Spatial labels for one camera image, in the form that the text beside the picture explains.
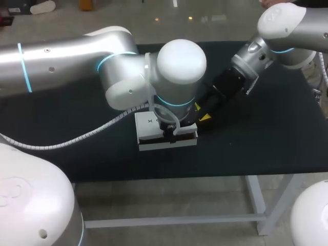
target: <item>robot end effector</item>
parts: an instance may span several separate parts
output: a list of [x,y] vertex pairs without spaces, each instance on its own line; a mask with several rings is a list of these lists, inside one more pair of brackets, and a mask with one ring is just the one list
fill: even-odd
[[[288,69],[308,65],[316,52],[328,52],[328,9],[276,4],[258,21],[258,34],[232,58],[231,67],[213,80],[201,98],[203,116],[225,104],[241,89],[249,94],[258,77],[277,60]],[[245,88],[245,81],[252,81]]]

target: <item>screw hole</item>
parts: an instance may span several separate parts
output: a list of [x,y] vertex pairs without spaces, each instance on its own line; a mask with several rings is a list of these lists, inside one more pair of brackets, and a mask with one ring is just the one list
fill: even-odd
[[42,238],[42,239],[46,239],[46,238],[48,237],[47,231],[41,229],[41,230],[39,231],[39,236],[40,236],[40,238]]
[[265,59],[265,54],[260,54],[259,59],[260,59],[260,60],[264,60],[264,59]]

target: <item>black tabletop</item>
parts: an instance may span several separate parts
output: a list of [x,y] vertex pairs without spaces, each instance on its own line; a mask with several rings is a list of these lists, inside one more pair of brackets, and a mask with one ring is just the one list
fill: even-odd
[[[242,42],[199,44],[205,81],[227,68]],[[140,45],[141,53],[161,45]],[[51,92],[0,100],[0,131],[30,145],[53,145],[114,116],[97,78]],[[72,146],[26,151],[59,166],[72,181],[287,174],[328,171],[328,127],[299,71],[274,64],[252,94],[217,111],[215,128],[198,145],[139,152],[134,117]]]

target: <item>cable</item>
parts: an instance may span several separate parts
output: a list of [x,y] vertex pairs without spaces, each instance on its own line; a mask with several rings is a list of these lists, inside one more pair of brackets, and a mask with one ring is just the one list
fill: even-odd
[[323,54],[321,52],[319,52],[319,59],[320,59],[320,64],[321,64],[322,76],[323,76],[326,86],[328,87],[328,76],[327,76],[326,69],[324,66]]
[[[117,123],[119,120],[123,119],[124,117],[126,117],[127,115],[135,112],[135,111],[138,111],[140,109],[144,109],[144,108],[148,108],[149,105],[148,104],[142,104],[140,106],[137,106],[137,107],[134,107],[134,108],[131,108],[131,109],[128,109],[127,111],[124,111],[123,113],[121,113],[119,116],[115,117],[114,119],[112,119],[111,121],[107,122],[106,124],[102,125],[101,127],[91,131],[91,132],[88,132],[84,135],[81,135],[80,137],[76,137],[72,140],[69,140],[67,142],[63,142],[63,143],[59,143],[57,145],[50,145],[50,146],[33,146],[33,145],[26,145],[24,143],[21,143],[21,142],[18,142],[14,139],[11,139],[10,137],[7,137],[3,134],[0,133],[0,135],[6,140],[8,141],[9,144],[13,145],[13,146],[16,146],[16,147],[19,147],[19,148],[23,148],[23,149],[27,149],[27,150],[55,150],[55,149],[60,149],[60,148],[63,148],[63,147],[67,147],[69,145],[72,145],[72,144],[75,144],[83,139],[86,139],[88,137],[91,137],[103,130],[105,130],[106,128],[110,127],[111,125]],[[157,109],[161,109],[163,111],[165,111],[168,115],[170,115],[173,120],[175,121],[175,124],[176,124],[176,128],[175,130],[173,131],[173,135],[177,135],[178,131],[180,130],[180,121],[179,119],[175,116],[174,113],[172,113],[169,109],[165,108],[164,106],[162,105],[158,105],[158,104],[154,104],[154,107],[157,108]]]

